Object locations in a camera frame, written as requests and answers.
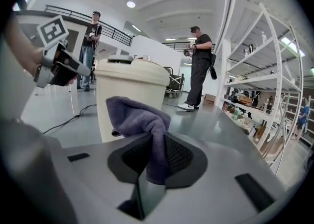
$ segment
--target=railing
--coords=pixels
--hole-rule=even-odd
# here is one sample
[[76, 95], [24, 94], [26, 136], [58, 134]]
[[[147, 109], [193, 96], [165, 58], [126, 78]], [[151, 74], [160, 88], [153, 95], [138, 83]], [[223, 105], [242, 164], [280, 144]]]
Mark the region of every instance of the railing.
[[[73, 10], [68, 10], [68, 9], [64, 9], [64, 8], [52, 6], [52, 5], [46, 5], [45, 11], [60, 14], [62, 16], [67, 16], [70, 18], [79, 19], [88, 23], [90, 23], [92, 20], [92, 17], [90, 16], [84, 15], [82, 13], [79, 13]], [[132, 38], [129, 35], [125, 34], [124, 32], [104, 22], [99, 21], [99, 24], [102, 26], [102, 35], [105, 35], [109, 38], [117, 40], [124, 45], [127, 45], [127, 46], [131, 45]]]
[[[184, 49], [186, 49], [188, 43], [189, 42], [169, 42], [169, 43], [163, 43], [163, 44], [166, 46], [169, 46], [170, 48], [174, 50], [183, 51]], [[215, 45], [216, 44], [212, 44], [211, 53], [214, 53]]]

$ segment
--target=white sneaker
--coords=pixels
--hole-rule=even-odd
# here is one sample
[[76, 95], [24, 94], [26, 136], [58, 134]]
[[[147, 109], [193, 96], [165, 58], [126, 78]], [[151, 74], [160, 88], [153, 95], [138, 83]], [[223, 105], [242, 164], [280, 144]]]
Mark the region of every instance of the white sneaker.
[[188, 112], [193, 112], [194, 111], [194, 106], [193, 105], [188, 105], [186, 103], [178, 104], [177, 107], [182, 109], [182, 110], [188, 111]]

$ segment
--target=black cable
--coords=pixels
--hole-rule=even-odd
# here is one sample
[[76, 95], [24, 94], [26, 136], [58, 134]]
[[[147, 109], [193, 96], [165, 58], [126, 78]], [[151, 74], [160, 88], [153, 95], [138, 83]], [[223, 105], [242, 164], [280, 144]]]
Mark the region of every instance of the black cable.
[[172, 105], [172, 104], [164, 104], [164, 105], [169, 105], [169, 106], [177, 107], [176, 105]]
[[70, 118], [70, 119], [69, 119], [68, 121], [66, 121], [65, 123], [56, 125], [56, 126], [50, 128], [50, 129], [48, 129], [47, 131], [44, 131], [43, 134], [46, 134], [47, 132], [49, 132], [49, 131], [51, 131], [52, 129], [55, 129], [55, 128], [57, 128], [57, 127], [64, 126], [64, 125], [66, 125], [68, 122], [70, 122], [70, 121], [73, 120], [73, 119], [79, 118], [79, 117], [81, 116], [82, 112], [84, 112], [88, 107], [94, 106], [94, 105], [96, 105], [96, 104], [90, 104], [90, 105], [84, 107], [84, 108], [79, 112], [78, 115], [75, 115], [74, 117]]

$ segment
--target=cardboard box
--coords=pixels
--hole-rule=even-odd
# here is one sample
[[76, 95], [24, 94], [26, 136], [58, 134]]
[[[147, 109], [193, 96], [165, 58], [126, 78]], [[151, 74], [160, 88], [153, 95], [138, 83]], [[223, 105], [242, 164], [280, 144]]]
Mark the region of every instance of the cardboard box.
[[246, 102], [246, 103], [252, 104], [252, 100], [253, 100], [253, 99], [248, 98], [248, 97], [246, 97], [246, 96], [239, 96], [239, 100], [240, 100], [241, 102]]
[[205, 94], [204, 96], [204, 103], [208, 104], [214, 104], [215, 103], [216, 96], [210, 95], [210, 94]]

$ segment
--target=cart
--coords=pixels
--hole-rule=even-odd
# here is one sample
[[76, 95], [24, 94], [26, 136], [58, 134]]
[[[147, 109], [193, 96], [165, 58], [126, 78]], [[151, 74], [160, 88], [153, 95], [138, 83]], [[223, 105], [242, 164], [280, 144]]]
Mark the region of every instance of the cart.
[[177, 98], [181, 95], [184, 86], [184, 74], [181, 76], [173, 75], [173, 69], [170, 66], [164, 66], [169, 72], [169, 85], [166, 88], [165, 95], [168, 95], [170, 99]]

